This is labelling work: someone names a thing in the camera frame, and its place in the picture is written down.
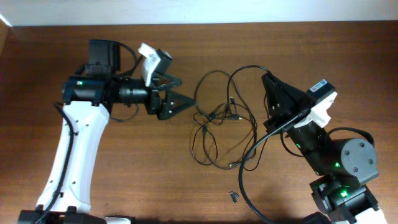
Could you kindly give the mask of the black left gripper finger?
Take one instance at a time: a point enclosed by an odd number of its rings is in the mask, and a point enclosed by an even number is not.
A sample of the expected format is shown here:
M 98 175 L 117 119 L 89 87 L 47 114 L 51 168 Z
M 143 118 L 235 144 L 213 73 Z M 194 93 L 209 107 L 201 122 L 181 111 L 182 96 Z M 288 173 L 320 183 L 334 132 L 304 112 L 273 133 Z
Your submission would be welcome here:
M 188 109 L 195 104 L 195 100 L 188 96 L 167 90 L 165 98 L 161 102 L 160 120 L 170 119 L 176 114 Z
M 163 75 L 156 73 L 152 77 L 152 87 L 159 91 L 170 90 L 181 85 L 181 79 L 167 73 Z

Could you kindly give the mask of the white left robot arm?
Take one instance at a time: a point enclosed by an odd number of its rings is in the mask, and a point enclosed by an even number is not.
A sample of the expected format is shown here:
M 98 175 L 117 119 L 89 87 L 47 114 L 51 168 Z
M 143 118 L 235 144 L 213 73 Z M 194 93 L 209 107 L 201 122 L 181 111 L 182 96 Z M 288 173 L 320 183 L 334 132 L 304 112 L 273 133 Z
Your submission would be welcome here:
M 115 104 L 144 105 L 148 114 L 167 120 L 194 105 L 175 92 L 181 79 L 167 73 L 172 57 L 166 51 L 141 44 L 132 51 L 142 76 L 121 71 L 124 44 L 92 39 L 89 59 L 64 84 L 56 105 L 62 132 L 49 179 L 33 210 L 22 210 L 19 223 L 126 223 L 134 217 L 90 214 L 90 187 L 98 146 Z

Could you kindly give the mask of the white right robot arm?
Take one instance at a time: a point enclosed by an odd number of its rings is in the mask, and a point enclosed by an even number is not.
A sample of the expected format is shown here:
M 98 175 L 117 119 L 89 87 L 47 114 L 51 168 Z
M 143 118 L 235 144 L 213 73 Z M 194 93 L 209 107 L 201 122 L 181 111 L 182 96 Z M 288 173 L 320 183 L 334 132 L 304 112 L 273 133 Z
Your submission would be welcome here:
M 267 107 L 271 114 L 268 131 L 287 135 L 318 176 L 310 183 L 318 212 L 303 223 L 385 223 L 386 218 L 367 183 L 379 175 L 373 136 L 346 128 L 357 138 L 333 139 L 339 129 L 325 126 L 327 111 L 337 97 L 325 79 L 307 91 L 299 90 L 267 72 L 262 76 Z

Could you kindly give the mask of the small black USB adapter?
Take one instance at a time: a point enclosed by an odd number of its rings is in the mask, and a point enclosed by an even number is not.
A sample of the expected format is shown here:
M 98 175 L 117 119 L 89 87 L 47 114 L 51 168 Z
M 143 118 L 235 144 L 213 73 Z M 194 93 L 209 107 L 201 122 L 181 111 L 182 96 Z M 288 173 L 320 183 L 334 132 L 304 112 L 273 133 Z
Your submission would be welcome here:
M 230 194 L 233 202 L 237 203 L 238 202 L 238 198 L 239 198 L 239 194 L 237 192 L 235 192 L 235 191 L 230 191 L 229 194 Z

